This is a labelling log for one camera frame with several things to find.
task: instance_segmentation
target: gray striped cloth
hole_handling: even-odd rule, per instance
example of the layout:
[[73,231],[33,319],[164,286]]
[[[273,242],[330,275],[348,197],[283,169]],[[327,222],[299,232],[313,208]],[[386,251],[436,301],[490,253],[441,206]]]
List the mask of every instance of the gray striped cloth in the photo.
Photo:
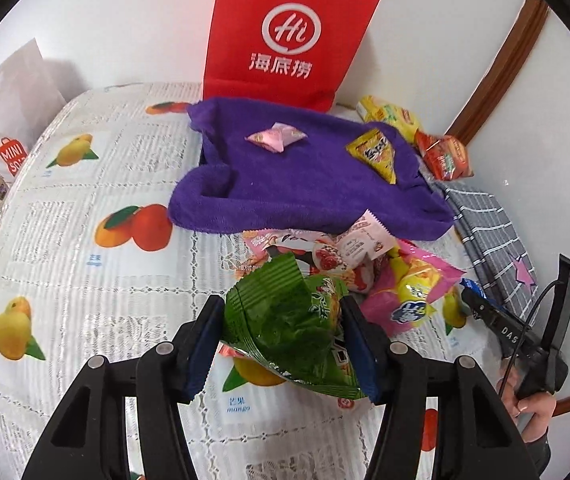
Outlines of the gray striped cloth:
[[[487,297],[516,316],[527,317],[538,290],[536,273],[505,209],[494,195],[464,180],[441,182],[432,177],[429,181],[452,208],[454,225]],[[529,271],[534,285],[516,279],[519,263]]]

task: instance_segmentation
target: pink snack bag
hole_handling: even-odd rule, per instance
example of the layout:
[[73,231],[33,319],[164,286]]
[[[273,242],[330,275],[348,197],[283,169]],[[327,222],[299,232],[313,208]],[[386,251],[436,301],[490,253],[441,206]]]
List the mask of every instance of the pink snack bag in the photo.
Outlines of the pink snack bag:
[[465,272],[407,240],[398,240],[398,248],[388,256],[361,311],[392,336],[420,326],[436,312],[431,303],[443,297]]

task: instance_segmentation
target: black cable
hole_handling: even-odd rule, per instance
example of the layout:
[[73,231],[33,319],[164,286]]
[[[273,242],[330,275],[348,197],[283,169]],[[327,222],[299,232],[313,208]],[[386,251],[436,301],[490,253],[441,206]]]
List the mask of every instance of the black cable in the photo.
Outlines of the black cable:
[[523,344],[523,336],[525,335],[527,329],[530,328],[529,322],[534,317],[534,314],[538,310],[538,307],[540,306],[540,303],[543,301],[543,298],[546,296],[546,294],[550,290],[552,290],[556,285],[562,285],[563,283],[564,282],[562,282],[561,280],[553,280],[549,285],[545,287],[545,290],[538,297],[538,299],[534,303],[534,306],[531,308],[531,311],[529,312],[529,315],[527,316],[527,319],[525,321],[525,325],[523,326],[523,330],[520,331],[520,335],[518,336],[518,343],[516,343],[516,348],[514,348],[514,353],[510,357],[510,362],[507,364],[507,368],[505,368],[505,375],[503,375],[502,381],[500,382],[500,390],[498,391],[498,397],[500,398],[500,400],[502,400],[502,394],[505,391],[505,386],[507,385],[507,378],[510,376],[511,367],[513,367],[514,362],[516,361],[516,354],[518,353],[518,350],[520,350],[520,346]]

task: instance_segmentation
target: pink candy wrapper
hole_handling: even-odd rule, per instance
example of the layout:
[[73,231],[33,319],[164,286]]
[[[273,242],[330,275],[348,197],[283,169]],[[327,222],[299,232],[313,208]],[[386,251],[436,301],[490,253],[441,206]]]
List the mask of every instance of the pink candy wrapper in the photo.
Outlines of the pink candy wrapper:
[[260,146],[272,153],[282,153],[286,146],[307,136],[289,124],[274,123],[269,130],[246,137],[252,144]]

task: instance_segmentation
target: red paper bag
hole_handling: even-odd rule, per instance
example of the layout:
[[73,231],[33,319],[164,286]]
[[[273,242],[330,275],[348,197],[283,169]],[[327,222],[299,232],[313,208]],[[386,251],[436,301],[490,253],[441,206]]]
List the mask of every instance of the red paper bag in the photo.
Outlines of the red paper bag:
[[216,0],[203,95],[326,112],[379,0]]

